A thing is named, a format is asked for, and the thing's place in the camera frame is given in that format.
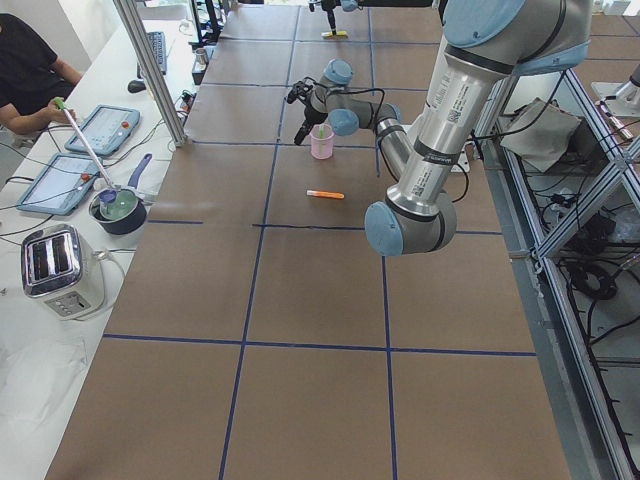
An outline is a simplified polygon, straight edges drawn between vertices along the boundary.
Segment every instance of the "person's hand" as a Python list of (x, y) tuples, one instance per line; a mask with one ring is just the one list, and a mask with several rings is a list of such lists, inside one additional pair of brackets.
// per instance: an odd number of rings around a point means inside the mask
[[(58, 108), (58, 106), (55, 104), (53, 99), (49, 101), (49, 104), (47, 105), (46, 109), (47, 109), (47, 113), (49, 114), (50, 122), (69, 123), (69, 120), (67, 120), (67, 116), (64, 114), (62, 110)], [(71, 117), (75, 120), (76, 112), (73, 110), (69, 110), (69, 113), (71, 114)]]

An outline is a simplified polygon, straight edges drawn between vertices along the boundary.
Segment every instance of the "person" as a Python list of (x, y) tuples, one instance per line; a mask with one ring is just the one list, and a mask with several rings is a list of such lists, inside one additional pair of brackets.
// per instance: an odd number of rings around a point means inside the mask
[(67, 98), (81, 78), (29, 25), (0, 13), (1, 125), (29, 135), (52, 121), (68, 123), (53, 99)]

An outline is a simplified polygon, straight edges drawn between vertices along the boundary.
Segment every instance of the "white table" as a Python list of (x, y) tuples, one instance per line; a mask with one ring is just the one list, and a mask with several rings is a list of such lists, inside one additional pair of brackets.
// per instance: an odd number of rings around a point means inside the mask
[[(165, 77), (169, 92), (178, 99), (183, 90), (195, 91), (191, 77), (194, 56), (189, 37), (179, 32), (179, 22), (146, 21), (147, 31), (165, 32), (168, 68)], [(136, 78), (135, 53), (123, 27), (116, 31), (101, 54), (67, 99), (81, 120), (98, 104), (137, 109), (141, 120), (132, 136), (116, 152), (117, 158), (149, 134), (161, 120), (148, 91), (130, 94), (127, 84)], [(60, 148), (70, 138), (69, 129), (54, 130)], [(151, 140), (136, 148), (125, 160), (109, 169), (117, 184), (126, 184), (145, 153), (153, 160), (145, 169), (139, 190), (157, 193), (174, 145), (164, 125)], [(48, 162), (57, 147), (44, 133), (29, 158)], [(25, 160), (15, 175), (35, 177), (42, 165)], [(9, 183), (0, 191), (0, 207), (14, 205), (27, 188), (26, 183)], [(68, 223), (76, 227), (94, 250), (135, 249), (143, 228), (127, 235), (105, 232), (88, 213), (94, 192), (69, 216), (56, 216), (45, 224)], [(0, 211), (0, 234), (30, 228), (47, 215)], [(5, 237), (17, 243), (35, 230)], [(17, 245), (0, 241), (0, 480), (41, 480), (53, 459), (93, 359), (111, 312), (109, 307), (122, 284), (122, 272), (111, 261), (103, 261), (106, 299), (104, 306), (85, 321), (64, 321), (48, 308), (28, 298), (22, 291), (20, 251)], [(113, 253), (127, 270), (132, 252)]]

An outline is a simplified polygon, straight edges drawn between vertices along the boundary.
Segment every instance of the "person's arm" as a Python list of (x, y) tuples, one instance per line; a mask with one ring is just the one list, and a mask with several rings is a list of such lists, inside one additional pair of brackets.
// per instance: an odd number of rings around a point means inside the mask
[(64, 78), (72, 85), (77, 85), (82, 78), (82, 74), (78, 70), (73, 68), (60, 57), (56, 58), (56, 61), (53, 62), (51, 70), (56, 72), (61, 78)]
[(18, 135), (28, 135), (42, 130), (50, 122), (69, 123), (64, 112), (56, 107), (53, 100), (31, 115), (20, 115), (12, 103), (0, 107), (0, 124)]

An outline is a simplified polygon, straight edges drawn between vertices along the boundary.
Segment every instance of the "keyboard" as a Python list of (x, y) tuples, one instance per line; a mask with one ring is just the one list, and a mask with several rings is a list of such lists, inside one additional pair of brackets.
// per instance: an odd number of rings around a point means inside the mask
[[(156, 63), (164, 75), (167, 73), (167, 43), (164, 38), (164, 32), (147, 32), (147, 38), (149, 38), (149, 43), (151, 44), (151, 51), (156, 57)], [(140, 64), (138, 64), (138, 78), (142, 78)]]

